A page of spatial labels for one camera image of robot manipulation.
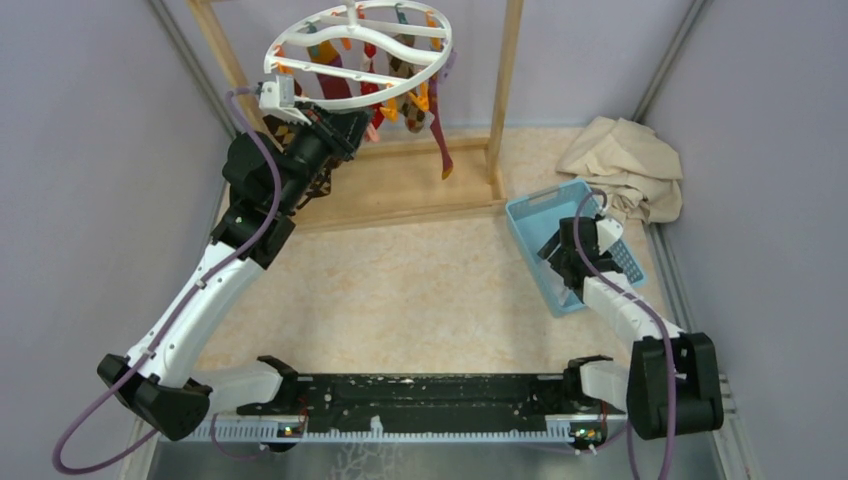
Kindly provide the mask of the light blue plastic basket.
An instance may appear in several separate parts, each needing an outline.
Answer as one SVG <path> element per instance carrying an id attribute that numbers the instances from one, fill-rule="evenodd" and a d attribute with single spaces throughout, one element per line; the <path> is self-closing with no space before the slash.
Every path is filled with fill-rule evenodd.
<path id="1" fill-rule="evenodd" d="M 582 291 L 565 287 L 536 252 L 558 229 L 561 218 L 611 216 L 606 201 L 595 197 L 585 181 L 573 180 L 508 202 L 506 215 L 516 245 L 552 316 L 562 317 L 582 309 Z M 623 237 L 609 252 L 623 268 L 621 274 L 631 286 L 640 287 L 646 282 L 644 269 Z"/>

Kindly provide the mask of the white round clip hanger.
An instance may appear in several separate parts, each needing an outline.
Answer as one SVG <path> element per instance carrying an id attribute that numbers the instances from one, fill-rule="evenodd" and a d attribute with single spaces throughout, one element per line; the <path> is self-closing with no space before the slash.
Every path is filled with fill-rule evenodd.
<path id="1" fill-rule="evenodd" d="M 299 102 L 332 111 L 372 107 L 389 119 L 397 97 L 429 111 L 428 81 L 451 61 L 452 25 L 436 8 L 415 1 L 345 1 L 285 29 L 264 56 L 268 78 L 291 74 Z M 416 67 L 411 78 L 389 73 L 387 53 Z"/>

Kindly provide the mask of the wooden hanger stand frame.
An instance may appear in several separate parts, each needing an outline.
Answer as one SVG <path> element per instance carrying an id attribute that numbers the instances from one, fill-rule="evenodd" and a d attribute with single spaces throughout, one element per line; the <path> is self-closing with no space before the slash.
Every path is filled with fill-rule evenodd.
<path id="1" fill-rule="evenodd" d="M 242 124 L 239 134 L 261 132 L 272 138 L 278 150 L 284 150 L 294 136 L 294 127 L 300 125 L 283 122 L 260 109 L 259 87 L 268 78 L 264 68 L 262 81 L 250 83 L 211 3 L 193 1 L 190 9 L 230 82 L 226 100 Z M 446 180 L 441 179 L 440 151 L 430 131 L 431 113 L 427 111 L 426 127 L 413 134 L 406 129 L 399 110 L 389 119 L 372 106 L 371 123 L 380 141 L 363 139 L 353 159 L 319 176 L 295 211 L 294 230 L 329 231 L 426 218 L 451 219 L 502 208 L 506 198 L 498 158 L 522 9 L 519 1 L 506 5 L 490 133 L 487 137 L 453 139 L 444 135 L 454 163 Z M 447 104 L 440 81 L 448 64 L 438 76 L 440 114 Z"/>

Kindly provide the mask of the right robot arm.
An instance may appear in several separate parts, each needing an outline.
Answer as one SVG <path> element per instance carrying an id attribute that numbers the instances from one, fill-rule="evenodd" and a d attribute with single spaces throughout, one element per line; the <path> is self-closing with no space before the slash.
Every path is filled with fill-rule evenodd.
<path id="1" fill-rule="evenodd" d="M 615 259 L 607 221 L 565 217 L 537 255 L 567 299 L 595 312 L 629 349 L 628 366 L 604 355 L 574 359 L 563 398 L 576 412 L 604 402 L 626 413 L 644 440 L 714 431 L 724 424 L 716 349 L 659 314 Z"/>

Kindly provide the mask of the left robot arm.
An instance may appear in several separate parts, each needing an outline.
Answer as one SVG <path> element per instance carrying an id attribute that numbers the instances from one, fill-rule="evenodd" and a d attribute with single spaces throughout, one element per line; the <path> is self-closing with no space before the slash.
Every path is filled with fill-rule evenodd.
<path id="1" fill-rule="evenodd" d="M 228 311 L 282 250 L 313 184 L 355 156 L 373 117 L 369 108 L 329 112 L 312 102 L 301 111 L 308 122 L 294 127 L 284 150 L 257 131 L 232 141 L 222 170 L 229 206 L 196 270 L 144 340 L 98 365 L 120 403 L 172 441 L 214 414 L 251 404 L 285 414 L 300 399 L 286 365 L 270 356 L 210 372 L 194 367 Z"/>

